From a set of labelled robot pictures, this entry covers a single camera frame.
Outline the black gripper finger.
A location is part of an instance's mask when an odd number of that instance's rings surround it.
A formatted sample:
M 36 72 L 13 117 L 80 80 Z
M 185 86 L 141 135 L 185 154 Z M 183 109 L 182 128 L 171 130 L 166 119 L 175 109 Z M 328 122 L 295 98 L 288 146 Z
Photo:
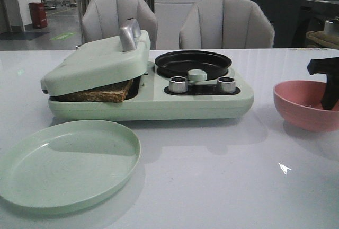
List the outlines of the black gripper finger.
M 310 75 L 326 75 L 325 92 L 320 103 L 323 109 L 332 110 L 338 102 L 338 57 L 311 59 L 307 70 Z

